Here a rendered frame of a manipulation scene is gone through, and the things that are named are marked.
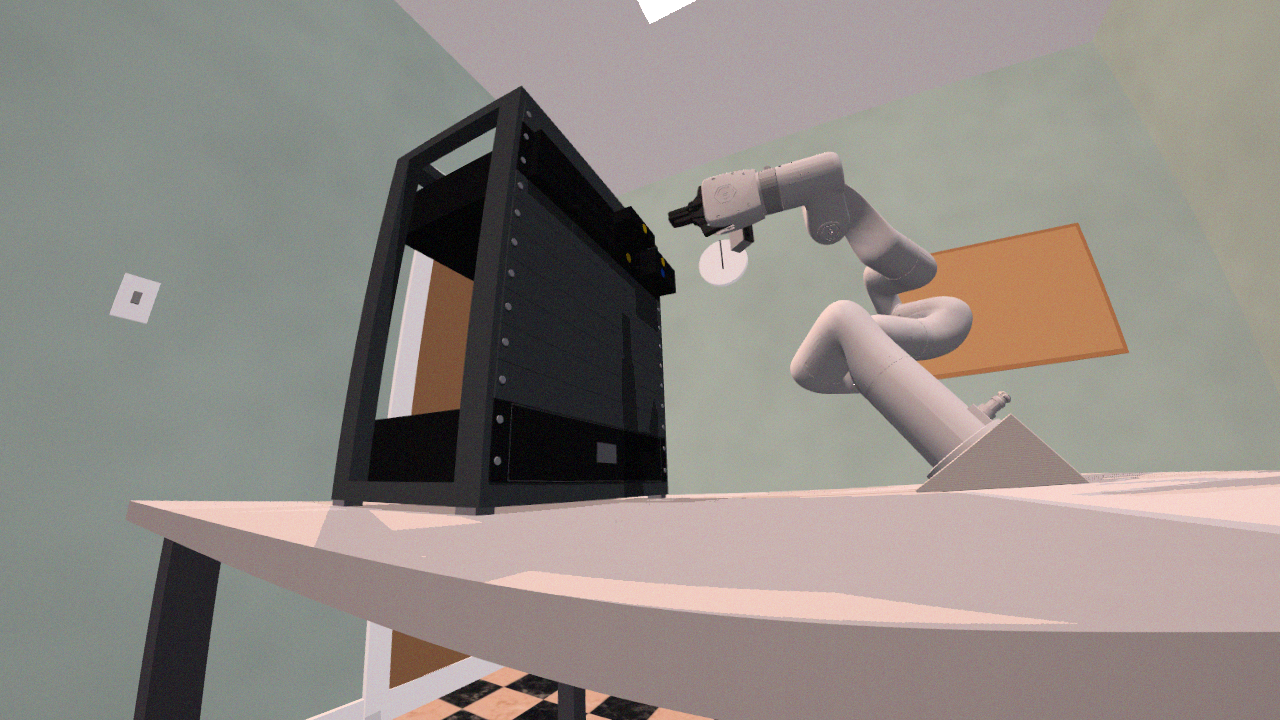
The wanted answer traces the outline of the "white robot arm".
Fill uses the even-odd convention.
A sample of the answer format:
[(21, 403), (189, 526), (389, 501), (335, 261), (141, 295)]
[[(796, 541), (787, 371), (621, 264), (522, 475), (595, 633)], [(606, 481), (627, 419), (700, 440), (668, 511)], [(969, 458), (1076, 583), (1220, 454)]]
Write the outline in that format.
[(863, 279), (877, 313), (870, 316), (849, 300), (826, 307), (794, 356), (794, 380), (820, 395), (861, 393), (931, 464), (927, 478), (934, 477), (996, 427), (1001, 420), (993, 421), (995, 414), (1011, 402), (1000, 391), (987, 404), (968, 407), (916, 363), (963, 345), (972, 309), (947, 296), (901, 302), (899, 293), (933, 281), (937, 263), (845, 183), (838, 154), (764, 167), (758, 176), (768, 215), (803, 208), (817, 243), (846, 237), (867, 265)]

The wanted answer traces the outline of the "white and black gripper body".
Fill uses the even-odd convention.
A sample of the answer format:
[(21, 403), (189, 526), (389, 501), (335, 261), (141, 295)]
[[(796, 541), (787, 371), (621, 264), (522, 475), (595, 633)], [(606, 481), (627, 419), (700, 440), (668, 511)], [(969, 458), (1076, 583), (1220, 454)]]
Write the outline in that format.
[[(753, 225), (765, 219), (759, 172), (735, 170), (701, 183), (704, 217), (710, 227), (726, 227), (717, 234)], [(733, 224), (733, 225), (732, 225)]]

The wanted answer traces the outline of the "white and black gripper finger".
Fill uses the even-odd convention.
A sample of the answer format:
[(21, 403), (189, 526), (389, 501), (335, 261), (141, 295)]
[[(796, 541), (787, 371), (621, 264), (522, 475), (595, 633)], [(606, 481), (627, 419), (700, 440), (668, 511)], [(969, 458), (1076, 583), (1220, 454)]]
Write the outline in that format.
[[(672, 217), (672, 215), (678, 214), (681, 211), (689, 211), (689, 213), (691, 213), (691, 211), (701, 211), (701, 210), (704, 210), (704, 208), (703, 208), (701, 204), (703, 204), (701, 202), (701, 186), (699, 186), (698, 187), (698, 196), (691, 202), (689, 202), (689, 206), (686, 206), (686, 208), (678, 208), (675, 211), (668, 211), (668, 217)], [(699, 206), (699, 205), (701, 205), (701, 206)]]
[(710, 227), (710, 225), (707, 225), (708, 223), (707, 223), (705, 217), (704, 217), (704, 210), (701, 210), (701, 211), (691, 211), (691, 213), (689, 213), (689, 211), (681, 211), (678, 214), (668, 217), (668, 220), (669, 220), (671, 225), (673, 225), (673, 227), (676, 225), (675, 228), (682, 227), (682, 225), (689, 225), (689, 224), (699, 225), (701, 228), (703, 234), (705, 237), (708, 237), (710, 234), (714, 234), (716, 232), (722, 231), (726, 227), (730, 227), (730, 225), (724, 225), (724, 227)]

